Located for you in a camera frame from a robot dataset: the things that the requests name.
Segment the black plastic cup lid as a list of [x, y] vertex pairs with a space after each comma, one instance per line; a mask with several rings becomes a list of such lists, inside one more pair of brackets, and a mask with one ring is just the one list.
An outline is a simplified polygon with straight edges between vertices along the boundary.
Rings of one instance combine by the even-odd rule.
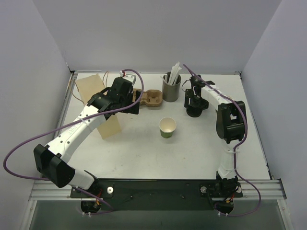
[[202, 114], [202, 110], [199, 109], [199, 108], [188, 108], [186, 110], [187, 114], [190, 116], [190, 117], [193, 117], [193, 118], [196, 118], [196, 117], [199, 117], [201, 114]]

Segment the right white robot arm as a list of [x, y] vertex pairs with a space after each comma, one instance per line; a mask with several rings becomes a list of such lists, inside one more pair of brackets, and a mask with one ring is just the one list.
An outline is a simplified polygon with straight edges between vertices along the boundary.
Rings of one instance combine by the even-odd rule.
[[184, 107], [191, 117], [199, 117], [209, 107], [215, 109], [216, 133], [222, 140], [221, 155], [216, 180], [221, 184], [237, 182], [236, 154], [246, 135], [246, 107], [243, 101], [234, 101], [224, 96], [212, 81], [203, 81], [201, 76], [191, 76], [191, 88], [185, 90]]

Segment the green paper coffee cup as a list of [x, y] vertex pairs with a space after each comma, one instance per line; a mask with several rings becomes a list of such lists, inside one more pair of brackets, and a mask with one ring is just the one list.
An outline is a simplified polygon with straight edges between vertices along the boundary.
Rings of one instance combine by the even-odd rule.
[[163, 138], [172, 137], [176, 127], [176, 121], [171, 117], [164, 117], [159, 122], [160, 134]]

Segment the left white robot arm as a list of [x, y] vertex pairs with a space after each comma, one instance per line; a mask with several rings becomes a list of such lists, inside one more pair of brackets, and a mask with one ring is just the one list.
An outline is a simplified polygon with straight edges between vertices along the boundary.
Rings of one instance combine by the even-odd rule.
[[124, 113], [138, 114], [140, 104], [132, 103], [135, 81], [133, 75], [117, 77], [111, 87], [92, 95], [74, 125], [48, 144], [34, 148], [37, 170], [59, 188], [77, 186], [87, 197], [95, 196], [98, 193], [95, 176], [72, 168], [68, 162], [80, 144], [117, 109], [125, 108]]

